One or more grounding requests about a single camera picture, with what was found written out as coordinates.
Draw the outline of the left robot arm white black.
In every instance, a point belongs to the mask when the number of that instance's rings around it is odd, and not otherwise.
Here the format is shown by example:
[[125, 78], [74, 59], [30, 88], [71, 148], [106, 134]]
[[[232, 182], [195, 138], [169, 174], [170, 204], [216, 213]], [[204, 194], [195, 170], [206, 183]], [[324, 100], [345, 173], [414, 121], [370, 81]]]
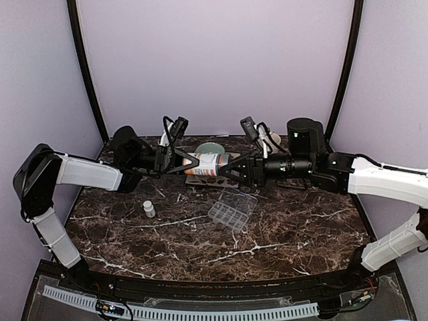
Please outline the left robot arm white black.
[[199, 165], [197, 158], [174, 147], [183, 133], [181, 126], [168, 126], [161, 144], [153, 148], [131, 126], [123, 126], [110, 141], [112, 163], [54, 151], [41, 143], [15, 173], [13, 188], [20, 202], [21, 218], [33, 225], [43, 245], [69, 270], [68, 280], [79, 291], [90, 291], [94, 276], [84, 269], [85, 259], [56, 214], [56, 187], [76, 185], [130, 193], [143, 177], [182, 174]]

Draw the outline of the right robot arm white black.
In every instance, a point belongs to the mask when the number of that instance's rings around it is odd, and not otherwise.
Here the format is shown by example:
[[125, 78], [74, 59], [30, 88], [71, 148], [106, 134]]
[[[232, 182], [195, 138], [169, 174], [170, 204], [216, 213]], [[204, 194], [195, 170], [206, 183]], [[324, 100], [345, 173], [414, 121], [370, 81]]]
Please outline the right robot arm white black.
[[306, 178], [314, 187], [338, 194], [373, 195], [405, 201], [418, 210], [386, 236], [356, 249], [341, 284], [355, 290], [367, 276], [413, 249], [427, 249], [427, 171], [378, 163], [364, 154], [331, 152], [323, 126], [309, 118], [287, 123], [288, 152], [239, 156], [219, 174], [242, 185], [263, 186], [269, 179]]

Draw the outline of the orange pill bottle grey cap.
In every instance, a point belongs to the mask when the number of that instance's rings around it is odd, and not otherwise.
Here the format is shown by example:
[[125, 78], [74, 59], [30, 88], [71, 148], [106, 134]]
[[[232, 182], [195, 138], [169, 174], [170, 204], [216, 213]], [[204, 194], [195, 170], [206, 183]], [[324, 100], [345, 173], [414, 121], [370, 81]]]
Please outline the orange pill bottle grey cap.
[[199, 160], [199, 166], [184, 171], [186, 175], [218, 177], [219, 169], [229, 163], [229, 154], [190, 153]]

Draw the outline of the clear plastic pill organizer box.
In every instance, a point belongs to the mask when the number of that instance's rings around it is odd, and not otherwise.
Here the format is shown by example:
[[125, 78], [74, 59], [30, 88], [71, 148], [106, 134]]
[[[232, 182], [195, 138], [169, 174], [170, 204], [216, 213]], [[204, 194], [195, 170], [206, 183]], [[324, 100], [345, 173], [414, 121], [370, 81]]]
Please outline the clear plastic pill organizer box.
[[234, 231], [241, 231], [249, 221], [257, 199], [234, 188], [224, 188], [218, 200], [208, 211], [208, 217]]

